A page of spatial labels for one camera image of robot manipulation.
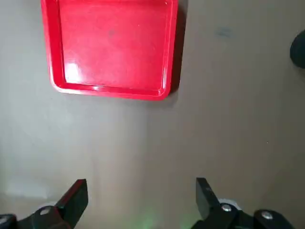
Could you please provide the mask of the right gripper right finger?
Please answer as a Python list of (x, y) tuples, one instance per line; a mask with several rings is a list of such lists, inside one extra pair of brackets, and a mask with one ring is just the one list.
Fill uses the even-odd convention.
[(280, 213), (259, 209), (248, 215), (232, 203), (220, 202), (203, 177), (196, 179), (196, 204), (201, 215), (193, 229), (293, 229)]

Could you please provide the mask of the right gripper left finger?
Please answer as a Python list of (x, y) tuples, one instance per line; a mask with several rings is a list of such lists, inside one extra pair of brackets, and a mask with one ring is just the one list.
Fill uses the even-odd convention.
[(44, 206), (18, 220), (14, 214), (2, 214), (2, 229), (73, 229), (88, 206), (86, 179), (78, 179), (55, 205)]

